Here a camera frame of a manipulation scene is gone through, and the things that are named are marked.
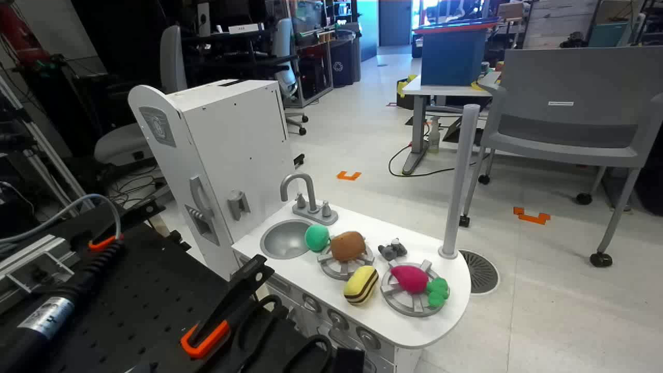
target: pink toy food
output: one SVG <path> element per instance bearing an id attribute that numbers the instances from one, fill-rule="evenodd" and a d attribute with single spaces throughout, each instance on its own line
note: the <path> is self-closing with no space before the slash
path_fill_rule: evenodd
<path id="1" fill-rule="evenodd" d="M 427 272 L 415 266 L 397 266 L 391 267 L 391 276 L 397 277 L 398 286 L 411 294 L 424 294 L 429 283 Z"/>

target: orange floor marker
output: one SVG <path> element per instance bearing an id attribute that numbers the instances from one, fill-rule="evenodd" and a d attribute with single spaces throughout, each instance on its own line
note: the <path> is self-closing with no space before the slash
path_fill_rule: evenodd
<path id="1" fill-rule="evenodd" d="M 349 174 L 347 170 L 336 174 L 339 181 L 356 181 L 358 176 L 361 172 Z"/>
<path id="2" fill-rule="evenodd" d="M 545 226 L 552 219 L 549 213 L 529 216 L 529 213 L 525 213 L 525 208 L 514 208 L 514 216 L 519 216 L 519 219 L 522 219 L 522 222 L 530 222 L 530 223 L 539 223 L 539 226 Z"/>

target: sink basin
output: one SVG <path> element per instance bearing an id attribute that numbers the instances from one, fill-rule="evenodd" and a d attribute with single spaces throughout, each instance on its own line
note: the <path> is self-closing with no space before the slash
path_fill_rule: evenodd
<path id="1" fill-rule="evenodd" d="M 274 259 L 292 259 L 307 253 L 304 232 L 311 223 L 288 219 L 271 226 L 262 238 L 262 251 Z"/>

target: toy kitchen sink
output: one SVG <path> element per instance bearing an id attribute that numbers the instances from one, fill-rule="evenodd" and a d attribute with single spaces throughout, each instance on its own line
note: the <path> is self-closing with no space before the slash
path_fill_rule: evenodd
<path id="1" fill-rule="evenodd" d="M 443 259 L 438 238 L 319 203 L 314 181 L 294 174 L 279 82 L 216 81 L 171 95 L 142 85 L 128 103 L 205 263 L 229 280 L 243 261 L 268 254 L 276 270 L 270 291 L 284 298 L 304 335 L 326 334 L 339 345 L 365 349 L 365 370 L 412 373 L 424 348 L 461 321 L 471 298 L 465 256 Z M 309 198 L 299 195 L 292 203 L 288 184 L 296 178 L 307 182 Z M 381 277 L 390 266 L 378 245 L 398 238 L 409 263 L 431 261 L 451 298 L 427 316 L 397 310 L 379 290 L 350 304 L 344 282 L 307 251 L 309 223 L 326 223 L 334 237 L 358 230 Z"/>

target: floor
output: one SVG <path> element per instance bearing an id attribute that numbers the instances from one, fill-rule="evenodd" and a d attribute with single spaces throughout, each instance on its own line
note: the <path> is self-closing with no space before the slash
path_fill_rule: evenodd
<path id="1" fill-rule="evenodd" d="M 388 159 L 411 140 L 405 126 L 411 111 L 394 106 L 397 81 L 417 69 L 394 49 L 365 61 L 361 82 L 307 108 L 309 134 L 292 137 L 292 144 L 307 153 L 303 170 L 322 198 L 442 238 L 454 172 L 429 178 L 388 172 Z M 433 149 L 418 172 L 454 161 L 452 151 Z M 341 170 L 361 178 L 339 181 Z M 611 213 L 606 197 L 590 208 L 572 200 L 590 178 L 593 170 L 581 166 L 495 161 L 494 182 L 478 187 L 472 227 L 461 232 L 458 245 L 485 254 L 500 272 L 500 286 L 471 298 L 457 330 L 426 349 L 422 373 L 663 368 L 661 217 L 635 200 L 610 247 L 616 266 L 590 267 L 587 256 Z M 552 222 L 525 223 L 512 216 L 514 205 L 552 213 Z M 164 222 L 183 226 L 174 210 Z"/>

